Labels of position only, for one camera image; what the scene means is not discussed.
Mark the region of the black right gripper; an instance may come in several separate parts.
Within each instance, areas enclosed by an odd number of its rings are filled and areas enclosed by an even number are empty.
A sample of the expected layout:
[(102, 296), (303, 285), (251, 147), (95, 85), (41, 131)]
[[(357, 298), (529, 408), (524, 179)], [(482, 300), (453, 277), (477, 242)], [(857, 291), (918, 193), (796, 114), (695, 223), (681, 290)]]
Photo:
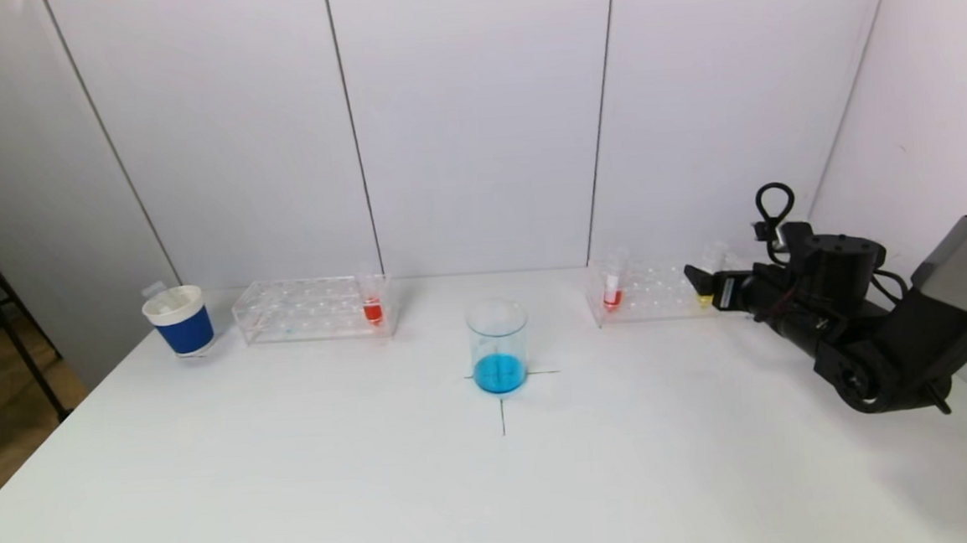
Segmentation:
[(790, 338), (795, 295), (788, 269), (753, 267), (749, 271), (720, 271), (715, 275), (686, 264), (684, 275), (697, 296), (712, 295), (712, 306), (723, 313), (745, 313), (776, 334)]

